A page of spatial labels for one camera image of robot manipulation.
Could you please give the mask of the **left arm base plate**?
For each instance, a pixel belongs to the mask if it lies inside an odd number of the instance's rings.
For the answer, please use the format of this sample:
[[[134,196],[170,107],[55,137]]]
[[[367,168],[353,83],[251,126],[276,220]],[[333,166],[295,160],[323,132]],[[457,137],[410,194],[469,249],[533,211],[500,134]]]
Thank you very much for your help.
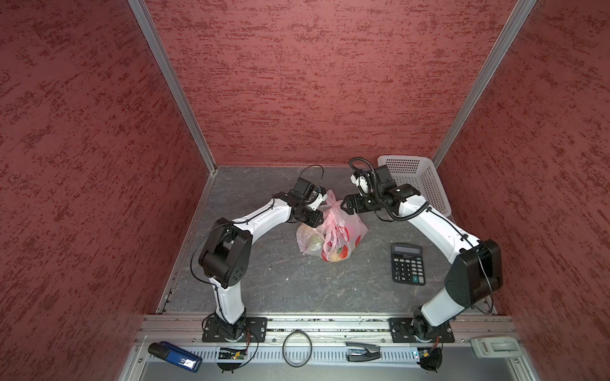
[[[249,340],[264,342],[268,319],[266,317],[240,317],[235,324],[214,314],[202,323],[203,343],[246,343]]]

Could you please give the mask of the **pink printed plastic bag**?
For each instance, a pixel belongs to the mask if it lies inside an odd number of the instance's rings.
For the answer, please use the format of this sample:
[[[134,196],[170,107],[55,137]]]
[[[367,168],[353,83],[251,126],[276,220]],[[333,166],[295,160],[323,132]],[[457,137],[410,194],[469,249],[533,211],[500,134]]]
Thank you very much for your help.
[[[302,223],[296,232],[300,252],[330,263],[350,258],[369,229],[358,215],[343,211],[341,203],[332,190],[327,192],[327,200],[320,206],[322,225],[311,228]]]

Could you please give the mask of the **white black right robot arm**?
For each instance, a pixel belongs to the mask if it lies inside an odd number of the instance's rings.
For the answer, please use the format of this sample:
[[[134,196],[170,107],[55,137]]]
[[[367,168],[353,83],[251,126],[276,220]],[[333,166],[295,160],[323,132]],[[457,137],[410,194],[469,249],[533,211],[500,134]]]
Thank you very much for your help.
[[[386,222],[409,222],[423,233],[451,265],[444,286],[419,307],[408,332],[421,342],[438,336],[451,319],[503,286],[501,249],[493,240],[483,241],[440,214],[420,190],[399,185],[384,166],[375,168],[368,160],[354,157],[352,183],[358,192],[344,198],[347,214],[385,211]]]

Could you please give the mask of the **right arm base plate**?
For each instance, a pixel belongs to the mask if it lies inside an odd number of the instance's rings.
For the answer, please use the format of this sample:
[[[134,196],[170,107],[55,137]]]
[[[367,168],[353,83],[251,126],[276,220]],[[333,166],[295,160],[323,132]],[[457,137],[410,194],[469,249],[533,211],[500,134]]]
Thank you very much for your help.
[[[423,317],[393,317],[389,319],[389,332],[394,343],[453,344],[453,330],[449,322],[439,326],[428,324]]]

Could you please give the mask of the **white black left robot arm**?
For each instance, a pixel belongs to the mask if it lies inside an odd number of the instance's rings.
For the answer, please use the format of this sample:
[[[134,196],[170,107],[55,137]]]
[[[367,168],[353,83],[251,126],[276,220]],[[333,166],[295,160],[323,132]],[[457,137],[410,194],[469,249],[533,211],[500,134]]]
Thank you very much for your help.
[[[246,308],[241,300],[241,280],[249,267],[254,243],[289,221],[316,228],[323,223],[320,206],[327,190],[300,177],[288,192],[279,192],[264,206],[243,217],[217,220],[195,252],[216,301],[215,317],[229,329],[242,326]]]

